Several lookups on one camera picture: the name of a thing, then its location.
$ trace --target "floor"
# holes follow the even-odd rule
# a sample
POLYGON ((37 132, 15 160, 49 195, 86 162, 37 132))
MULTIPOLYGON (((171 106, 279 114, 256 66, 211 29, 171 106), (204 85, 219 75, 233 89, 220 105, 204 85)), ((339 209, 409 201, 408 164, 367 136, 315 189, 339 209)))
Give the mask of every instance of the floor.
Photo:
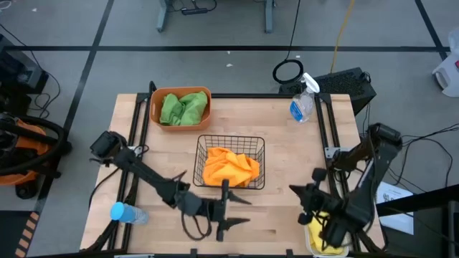
MULTIPOLYGON (((190 1, 183 2, 191 6, 190 1)), ((14 189, 0 188, 1 210, 42 212, 28 256, 79 249, 87 201, 98 171, 98 166, 88 161, 89 146, 107 129, 117 94, 145 92, 150 80, 159 87, 203 85, 212 92, 278 91, 271 72, 285 58, 286 48, 275 46, 289 44, 297 1, 277 1, 272 34, 264 33, 263 4, 217 2, 218 7, 204 15, 169 13, 162 33, 155 29, 157 1, 18 0, 0 13, 0 24, 31 46, 41 66, 59 80, 62 92, 50 107, 49 120, 70 131, 74 147, 71 155, 60 161, 62 177, 52 182, 48 194, 42 192, 40 201, 20 201, 14 189), (253 51, 232 47, 244 45, 258 47, 253 51), (180 46, 222 47, 203 51, 180 46)), ((213 5, 210 0, 198 3, 209 8, 213 5)), ((181 5, 181 1, 174 4, 176 9, 181 5)), ((293 40, 300 51, 290 56, 298 58, 311 75, 328 73, 348 5, 349 0, 302 2, 293 40)), ((366 0, 355 4, 341 39, 347 48, 339 52, 335 71, 361 67, 370 73, 377 92, 372 122, 386 123, 402 134, 422 135, 459 120, 459 101, 444 96, 431 77, 442 55, 449 54, 445 47, 449 45, 448 32, 459 26, 458 9, 459 2, 454 0, 366 0)), ((19 45, 5 31, 0 33, 19 45)), ((286 67, 281 73, 281 78, 287 78, 296 71, 286 67)), ((50 80, 44 91, 55 95, 56 82, 50 80)), ((360 130, 364 116, 361 112, 356 117, 360 130)), ((435 140, 459 156, 454 134, 438 135, 435 140)), ((401 162, 399 156, 392 164, 397 173, 401 162)), ((404 178, 426 191, 442 188, 448 162, 436 145, 416 143, 404 178)), ((450 185, 459 183, 458 166, 457 161, 453 163, 450 185)), ((384 180, 394 183, 389 174, 384 180)), ((407 186, 415 194, 420 192, 407 186)), ((416 217, 440 230, 439 210, 417 212, 416 217)), ((440 239, 417 222, 414 236, 387 233, 391 252, 423 257, 439 254, 440 239)))

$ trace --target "orange towel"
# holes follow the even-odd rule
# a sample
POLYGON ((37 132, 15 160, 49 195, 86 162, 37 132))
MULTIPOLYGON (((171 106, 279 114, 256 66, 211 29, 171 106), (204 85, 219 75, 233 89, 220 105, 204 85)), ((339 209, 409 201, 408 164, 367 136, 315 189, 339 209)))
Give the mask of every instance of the orange towel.
POLYGON ((245 154, 236 155, 226 148, 209 148, 202 177, 206 185, 221 186, 224 179, 229 186, 248 186, 260 175, 260 164, 245 154))

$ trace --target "black wire basket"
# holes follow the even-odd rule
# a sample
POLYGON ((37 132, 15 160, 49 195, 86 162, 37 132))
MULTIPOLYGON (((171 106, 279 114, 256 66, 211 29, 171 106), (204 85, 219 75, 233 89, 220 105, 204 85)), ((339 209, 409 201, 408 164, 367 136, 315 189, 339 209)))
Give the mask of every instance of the black wire basket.
POLYGON ((245 154, 260 164, 260 175, 252 180, 248 186, 230 188, 243 188, 261 190, 265 187, 265 140, 261 137, 228 136, 228 135, 201 135, 198 138, 196 158, 194 159, 193 184, 204 187, 221 187, 206 185, 202 178, 206 160, 207 149, 223 147, 236 154, 245 154))

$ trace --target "green towel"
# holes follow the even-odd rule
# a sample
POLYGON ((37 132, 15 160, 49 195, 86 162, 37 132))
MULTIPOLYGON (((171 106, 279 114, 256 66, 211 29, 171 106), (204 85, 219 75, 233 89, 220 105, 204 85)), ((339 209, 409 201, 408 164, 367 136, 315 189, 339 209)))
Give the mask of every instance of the green towel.
POLYGON ((183 96, 180 100, 169 93, 163 100, 162 125, 198 125, 207 105, 207 95, 201 91, 183 96))

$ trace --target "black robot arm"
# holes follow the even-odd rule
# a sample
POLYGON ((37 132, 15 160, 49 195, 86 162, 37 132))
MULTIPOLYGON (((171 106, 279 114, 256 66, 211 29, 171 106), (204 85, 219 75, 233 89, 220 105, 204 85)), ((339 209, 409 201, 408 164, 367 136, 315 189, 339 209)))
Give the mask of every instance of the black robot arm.
POLYGON ((356 188, 343 199, 319 190, 325 180, 326 170, 316 168, 313 172, 315 183, 306 186, 290 186, 301 200, 305 211, 300 215, 300 224, 309 224, 321 211, 328 213, 320 237, 332 247, 340 247, 347 232, 360 232, 374 218, 374 197, 386 170, 402 149, 399 132, 380 123, 371 125, 367 137, 350 151, 337 150, 328 160, 329 168, 336 171, 352 172, 359 161, 367 166, 356 188))
POLYGON ((196 238, 191 236, 184 227, 185 232, 193 240, 201 240, 210 235, 211 221, 219 223, 217 228, 217 241, 219 242, 223 241, 224 230, 228 230, 231 226, 236 224, 249 221, 249 219, 239 218, 225 219, 226 203, 228 200, 242 204, 250 204, 248 201, 235 196, 229 190, 228 180, 223 181, 221 199, 200 198, 189 191, 189 183, 181 181, 184 172, 174 178, 164 178, 138 159, 135 151, 128 148, 125 138, 115 132, 105 131, 91 145, 90 149, 92 154, 97 157, 101 163, 107 166, 112 163, 122 170, 136 174, 146 183, 153 186, 165 204, 173 209, 177 207, 182 212, 182 223, 184 223, 184 215, 207 217, 209 229, 207 233, 201 233, 202 237, 196 238))

